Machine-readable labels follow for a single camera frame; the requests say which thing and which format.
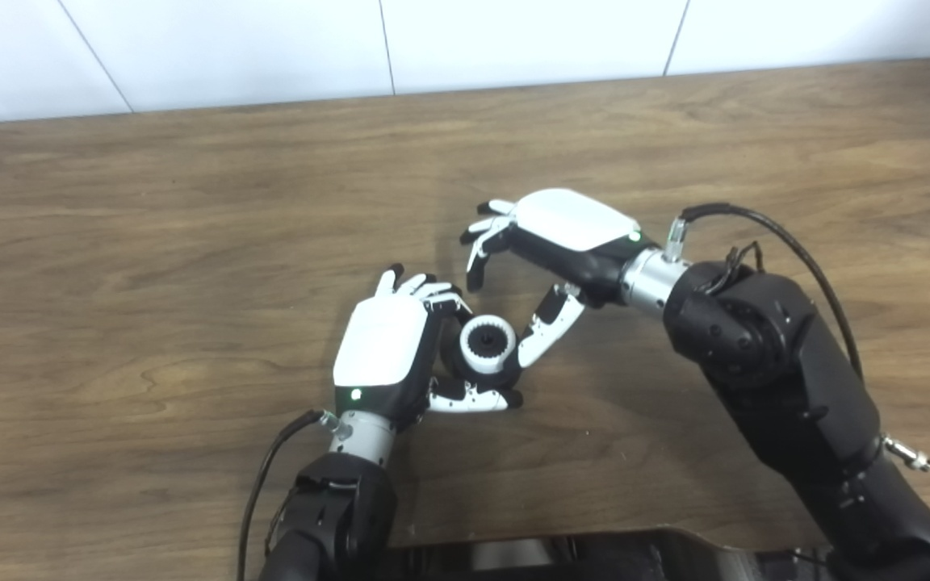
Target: wood grain surface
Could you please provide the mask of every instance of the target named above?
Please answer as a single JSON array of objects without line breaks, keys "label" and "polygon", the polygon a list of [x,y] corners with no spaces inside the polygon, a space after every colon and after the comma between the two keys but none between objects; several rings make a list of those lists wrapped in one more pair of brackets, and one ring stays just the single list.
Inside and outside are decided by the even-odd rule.
[{"label": "wood grain surface", "polygon": [[[842,298],[886,429],[930,453],[930,60],[0,124],[0,579],[228,579],[263,450],[329,404],[350,310],[392,261],[464,282],[475,205],[565,186],[664,238],[759,209]],[[765,242],[700,222],[691,257]],[[521,327],[554,279],[495,257]],[[521,411],[397,442],[396,545],[676,527],[813,543],[693,365],[590,312]],[[320,431],[281,453],[251,551]],[[912,474],[930,503],[930,474]]]}]

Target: cable connector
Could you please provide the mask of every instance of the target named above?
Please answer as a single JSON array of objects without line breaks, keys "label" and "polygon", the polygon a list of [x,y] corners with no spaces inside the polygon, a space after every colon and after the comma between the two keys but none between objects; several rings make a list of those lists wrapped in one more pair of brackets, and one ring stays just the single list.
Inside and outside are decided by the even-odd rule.
[{"label": "cable connector", "polygon": [[344,441],[344,439],[350,437],[351,434],[354,434],[354,427],[337,418],[335,413],[329,412],[328,409],[322,412],[318,424],[321,424],[322,428],[329,430],[329,432],[333,434],[333,437],[336,437],[339,441]]},{"label": "cable connector", "polygon": [[930,459],[926,453],[920,452],[919,449],[912,449],[909,445],[890,437],[889,434],[882,434],[882,444],[886,451],[907,464],[907,468],[930,472]]},{"label": "cable connector", "polygon": [[669,225],[669,234],[665,237],[665,248],[662,250],[662,260],[679,262],[684,251],[684,238],[687,236],[687,220],[681,217]]}]

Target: white wall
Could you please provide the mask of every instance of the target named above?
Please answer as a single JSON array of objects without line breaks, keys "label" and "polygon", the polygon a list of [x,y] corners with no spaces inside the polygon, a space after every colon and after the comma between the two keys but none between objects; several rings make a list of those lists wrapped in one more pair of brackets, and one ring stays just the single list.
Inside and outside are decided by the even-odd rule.
[{"label": "white wall", "polygon": [[391,94],[377,0],[62,0],[136,111]]},{"label": "white wall", "polygon": [[398,93],[657,77],[686,0],[383,0]]},{"label": "white wall", "polygon": [[930,0],[0,0],[0,121],[930,56]]},{"label": "white wall", "polygon": [[0,121],[129,111],[56,0],[0,0]]},{"label": "white wall", "polygon": [[930,0],[691,0],[669,74],[930,56]]}]

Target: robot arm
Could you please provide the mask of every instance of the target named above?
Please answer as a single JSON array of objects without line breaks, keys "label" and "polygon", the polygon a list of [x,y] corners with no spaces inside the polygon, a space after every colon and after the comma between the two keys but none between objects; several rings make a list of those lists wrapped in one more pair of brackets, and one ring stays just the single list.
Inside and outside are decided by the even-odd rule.
[{"label": "robot arm", "polygon": [[274,516],[261,581],[366,578],[397,508],[385,472],[396,434],[427,411],[494,412],[522,403],[516,392],[480,393],[462,378],[433,373],[446,325],[469,324],[472,311],[450,283],[421,274],[397,286],[402,274],[401,265],[383,272],[375,295],[350,316],[333,367],[336,413],[320,418],[333,434],[329,452],[296,475]]},{"label": "robot arm", "polygon": [[[659,317],[674,350],[702,368],[753,452],[793,485],[834,545],[836,577],[930,580],[930,508],[885,452],[918,470],[930,462],[882,433],[855,349],[846,359],[796,283],[743,265],[745,251],[683,261],[689,216],[662,248],[635,220],[570,190],[480,206],[489,212],[497,216],[462,235],[472,243],[470,291],[483,286],[490,254],[509,250],[576,284],[584,304]],[[829,286],[826,294],[836,304]]]}]

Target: small gear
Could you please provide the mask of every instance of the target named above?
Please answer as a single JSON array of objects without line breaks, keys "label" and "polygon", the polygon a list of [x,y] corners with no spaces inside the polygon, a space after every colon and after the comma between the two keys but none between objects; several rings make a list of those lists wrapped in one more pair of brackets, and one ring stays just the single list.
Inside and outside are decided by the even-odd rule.
[{"label": "small gear", "polygon": [[484,314],[465,324],[458,343],[465,364],[489,375],[505,368],[505,359],[516,349],[516,332],[501,317]]}]

